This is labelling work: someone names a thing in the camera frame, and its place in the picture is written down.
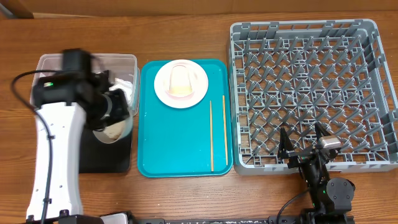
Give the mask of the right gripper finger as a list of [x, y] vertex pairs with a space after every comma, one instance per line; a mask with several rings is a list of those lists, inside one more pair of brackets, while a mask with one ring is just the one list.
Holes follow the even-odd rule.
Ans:
[[294, 151], [294, 147], [290, 141], [289, 135], [284, 128], [280, 129], [280, 143], [279, 152], [290, 152]]
[[314, 127], [317, 139], [320, 139], [325, 136], [331, 136], [331, 134], [322, 126], [320, 122], [316, 122], [314, 124]]

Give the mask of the rice leftovers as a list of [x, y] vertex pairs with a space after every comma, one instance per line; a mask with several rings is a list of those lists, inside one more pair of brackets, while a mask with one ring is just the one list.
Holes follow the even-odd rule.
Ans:
[[117, 140], [122, 133], [124, 132], [125, 129], [125, 122], [121, 121], [115, 124], [112, 124], [108, 127], [106, 127], [103, 131], [103, 133], [110, 139], [112, 140]]

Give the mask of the white napkin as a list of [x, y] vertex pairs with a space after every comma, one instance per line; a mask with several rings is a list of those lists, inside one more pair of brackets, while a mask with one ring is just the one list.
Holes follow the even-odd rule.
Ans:
[[109, 88], [110, 91], [120, 89], [124, 92], [127, 103], [132, 103], [133, 84], [120, 78], [115, 78], [115, 83]]

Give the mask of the grey bowl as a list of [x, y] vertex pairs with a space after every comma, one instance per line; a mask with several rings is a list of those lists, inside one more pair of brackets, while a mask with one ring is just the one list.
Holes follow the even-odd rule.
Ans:
[[122, 135], [117, 139], [117, 140], [112, 140], [110, 138], [108, 138], [102, 130], [102, 131], [93, 131], [94, 136], [101, 142], [105, 143], [105, 144], [112, 144], [118, 140], [121, 140], [122, 138], [126, 137], [129, 135], [129, 133], [132, 130], [133, 127], [133, 117], [130, 116], [128, 117], [128, 119], [123, 120], [125, 122], [125, 129], [124, 132], [122, 133]]

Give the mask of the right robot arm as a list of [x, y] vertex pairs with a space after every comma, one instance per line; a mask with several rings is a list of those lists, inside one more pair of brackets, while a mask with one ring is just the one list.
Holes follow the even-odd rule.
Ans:
[[287, 223], [354, 223], [346, 215], [352, 209], [356, 189], [354, 183], [341, 177], [331, 178], [326, 164], [341, 150], [340, 140], [329, 133], [320, 123], [315, 123], [317, 143], [300, 152], [295, 151], [289, 135], [280, 129], [280, 143], [277, 157], [287, 159], [289, 169], [297, 168], [307, 185], [307, 190], [286, 202], [276, 216], [276, 223], [282, 223], [285, 208], [305, 194], [310, 194], [312, 208], [305, 208], [295, 220]]

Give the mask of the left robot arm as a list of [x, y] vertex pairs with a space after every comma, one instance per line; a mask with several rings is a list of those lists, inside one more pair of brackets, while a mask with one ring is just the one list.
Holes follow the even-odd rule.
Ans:
[[122, 173], [131, 166], [136, 81], [110, 71], [36, 70], [29, 107], [37, 155], [27, 223], [83, 217], [81, 173]]

